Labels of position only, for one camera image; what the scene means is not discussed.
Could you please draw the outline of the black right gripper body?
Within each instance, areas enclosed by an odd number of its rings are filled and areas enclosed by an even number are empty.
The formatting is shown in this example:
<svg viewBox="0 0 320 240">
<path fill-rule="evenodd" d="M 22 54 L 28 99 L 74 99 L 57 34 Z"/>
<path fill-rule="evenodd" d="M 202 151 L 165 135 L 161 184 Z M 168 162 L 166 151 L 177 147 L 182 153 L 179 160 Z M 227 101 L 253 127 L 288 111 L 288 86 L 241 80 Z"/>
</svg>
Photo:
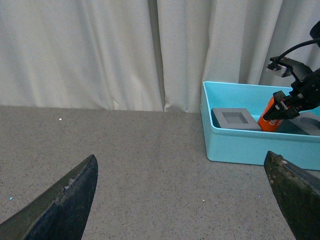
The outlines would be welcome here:
<svg viewBox="0 0 320 240">
<path fill-rule="evenodd" d="M 301 81 L 294 82 L 292 91 L 285 95 L 283 91 L 273 94 L 272 118 L 274 120 L 294 119 L 301 111 L 312 110 L 320 106 L 320 71 L 316 70 Z"/>
</svg>

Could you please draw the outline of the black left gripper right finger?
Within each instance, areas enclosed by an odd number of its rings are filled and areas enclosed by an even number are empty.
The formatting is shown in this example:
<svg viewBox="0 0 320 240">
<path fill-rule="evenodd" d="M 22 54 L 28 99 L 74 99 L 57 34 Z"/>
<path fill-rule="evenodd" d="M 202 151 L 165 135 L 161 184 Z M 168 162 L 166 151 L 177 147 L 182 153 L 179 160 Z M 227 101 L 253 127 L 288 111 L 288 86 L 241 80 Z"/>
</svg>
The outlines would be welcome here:
<svg viewBox="0 0 320 240">
<path fill-rule="evenodd" d="M 320 238 L 320 179 L 272 151 L 264 160 L 273 195 L 297 240 Z"/>
</svg>

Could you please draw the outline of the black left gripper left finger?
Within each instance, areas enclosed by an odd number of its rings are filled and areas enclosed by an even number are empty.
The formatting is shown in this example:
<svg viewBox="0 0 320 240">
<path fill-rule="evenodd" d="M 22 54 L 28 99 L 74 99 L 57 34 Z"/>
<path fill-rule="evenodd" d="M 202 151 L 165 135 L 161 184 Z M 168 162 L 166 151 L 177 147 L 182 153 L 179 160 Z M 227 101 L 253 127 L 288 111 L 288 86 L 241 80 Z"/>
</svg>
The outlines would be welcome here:
<svg viewBox="0 0 320 240">
<path fill-rule="evenodd" d="M 92 154 L 0 225 L 2 240 L 80 240 L 98 181 Z"/>
</svg>

